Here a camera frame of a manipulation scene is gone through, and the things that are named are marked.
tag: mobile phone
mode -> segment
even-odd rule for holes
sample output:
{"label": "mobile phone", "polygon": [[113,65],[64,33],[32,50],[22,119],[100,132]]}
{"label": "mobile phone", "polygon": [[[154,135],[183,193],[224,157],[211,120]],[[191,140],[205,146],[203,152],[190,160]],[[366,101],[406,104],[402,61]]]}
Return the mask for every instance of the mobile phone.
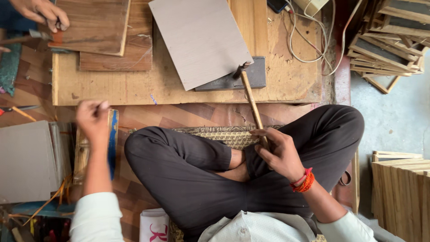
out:
{"label": "mobile phone", "polygon": [[285,0],[267,0],[267,5],[275,12],[280,13],[288,3]]}

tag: white paper bag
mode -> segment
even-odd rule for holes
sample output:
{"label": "white paper bag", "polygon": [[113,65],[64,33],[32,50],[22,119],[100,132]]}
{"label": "white paper bag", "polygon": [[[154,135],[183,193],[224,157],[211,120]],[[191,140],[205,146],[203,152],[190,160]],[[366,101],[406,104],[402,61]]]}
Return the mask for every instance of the white paper bag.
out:
{"label": "white paper bag", "polygon": [[167,241],[169,217],[162,208],[143,210],[140,214],[139,242]]}

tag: white cable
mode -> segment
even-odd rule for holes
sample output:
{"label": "white cable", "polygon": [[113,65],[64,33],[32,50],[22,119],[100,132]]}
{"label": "white cable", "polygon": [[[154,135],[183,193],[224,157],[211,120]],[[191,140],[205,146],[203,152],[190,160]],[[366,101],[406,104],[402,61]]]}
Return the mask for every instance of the white cable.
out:
{"label": "white cable", "polygon": [[[304,62],[304,63],[311,63],[311,62],[315,62],[315,61],[318,61],[318,60],[320,60],[321,58],[324,58],[324,60],[325,60],[325,62],[329,65],[329,69],[331,70],[331,72],[329,73],[329,74],[323,74],[323,76],[329,76],[329,75],[332,75],[337,69],[338,69],[338,67],[339,67],[339,65],[340,65],[340,63],[341,63],[341,61],[342,61],[342,58],[343,58],[343,54],[344,54],[344,51],[345,51],[345,32],[346,32],[346,29],[347,29],[347,27],[348,27],[348,25],[349,25],[349,23],[351,22],[351,19],[352,19],[352,17],[354,17],[354,15],[355,15],[355,13],[357,12],[357,9],[358,9],[358,7],[360,6],[360,4],[361,4],[361,2],[362,2],[362,0],[359,0],[358,1],[358,3],[357,3],[357,5],[355,6],[355,8],[354,8],[354,10],[353,10],[353,12],[351,13],[351,15],[350,15],[350,17],[349,17],[349,19],[348,19],[348,21],[347,21],[347,23],[346,23],[346,25],[345,25],[345,27],[344,27],[344,30],[343,30],[343,32],[342,32],[342,51],[341,51],[341,57],[340,57],[340,59],[339,59],[339,62],[338,62],[338,64],[336,65],[336,68],[333,70],[333,68],[331,67],[331,64],[328,62],[328,60],[327,60],[327,58],[325,57],[325,55],[326,55],[326,52],[327,52],[327,49],[328,49],[328,45],[330,44],[330,39],[331,39],[331,36],[332,36],[332,31],[333,31],[333,27],[334,27],[334,21],[335,21],[335,8],[336,8],[336,2],[335,2],[335,0],[332,0],[333,1],[333,17],[332,17],[332,26],[331,26],[331,28],[330,28],[330,32],[329,32],[329,38],[327,39],[327,34],[326,34],[326,31],[325,31],[325,26],[324,26],[324,24],[323,23],[321,23],[320,21],[318,21],[316,18],[314,18],[314,17],[311,17],[311,16],[309,16],[307,13],[306,13],[306,10],[307,10],[307,8],[308,8],[308,6],[310,5],[310,3],[311,3],[311,1],[309,1],[309,3],[306,5],[306,7],[305,7],[305,9],[304,9],[304,14],[305,15],[301,15],[301,14],[298,14],[298,13],[296,13],[295,11],[294,11],[294,7],[292,6],[292,4],[291,4],[291,2],[289,1],[289,0],[285,0],[290,6],[291,6],[291,11],[293,12],[293,15],[294,15],[294,21],[293,21],[293,29],[292,29],[292,31],[291,31],[291,34],[290,34],[290,38],[289,38],[289,49],[290,49],[290,52],[291,52],[291,54],[297,59],[297,60],[299,60],[300,62]],[[324,48],[324,52],[321,52],[315,45],[313,45],[307,38],[305,38],[300,32],[299,32],[299,30],[296,28],[296,15],[299,15],[299,16],[301,16],[301,17],[304,17],[304,18],[307,18],[307,19],[311,19],[311,20],[313,20],[313,21],[315,21],[315,22],[317,22],[320,26],[321,26],[321,29],[322,29],[322,34],[323,34],[323,37],[324,37],[324,42],[323,42],[323,48]],[[293,33],[294,33],[294,30],[295,29],[297,29],[297,32],[310,44],[310,45],[312,45],[316,50],[317,50],[317,52],[319,52],[321,55],[318,57],[318,58],[316,58],[316,59],[314,59],[314,60],[311,60],[311,61],[304,61],[304,60],[302,60],[302,59],[300,59],[300,58],[298,58],[297,56],[296,56],[296,54],[294,53],[294,51],[293,51],[293,49],[292,49],[292,36],[293,36]]]}

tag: white shirt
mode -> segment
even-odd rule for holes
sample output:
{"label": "white shirt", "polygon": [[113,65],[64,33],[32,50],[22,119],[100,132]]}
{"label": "white shirt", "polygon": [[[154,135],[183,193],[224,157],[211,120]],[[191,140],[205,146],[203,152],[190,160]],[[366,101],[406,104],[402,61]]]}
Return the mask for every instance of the white shirt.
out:
{"label": "white shirt", "polygon": [[[123,216],[117,196],[99,192],[81,198],[75,209],[70,235],[72,242],[121,242],[120,218]],[[376,242],[373,231],[352,213],[332,223],[319,223],[328,242]],[[199,242],[309,242],[315,236],[298,215],[251,213],[240,211],[233,219],[222,218],[209,226]]]}

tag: black pants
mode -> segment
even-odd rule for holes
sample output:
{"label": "black pants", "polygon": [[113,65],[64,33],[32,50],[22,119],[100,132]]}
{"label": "black pants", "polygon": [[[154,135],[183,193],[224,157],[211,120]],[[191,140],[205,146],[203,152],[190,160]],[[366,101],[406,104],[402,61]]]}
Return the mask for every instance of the black pants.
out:
{"label": "black pants", "polygon": [[[325,105],[279,131],[292,136],[305,168],[330,191],[351,161],[364,130],[355,108]],[[226,171],[231,148],[217,141],[160,128],[146,127],[130,135],[125,155],[134,173],[188,240],[196,240],[222,217],[240,210],[312,216],[302,194],[289,181],[245,148],[251,180],[233,181],[207,172]]]}

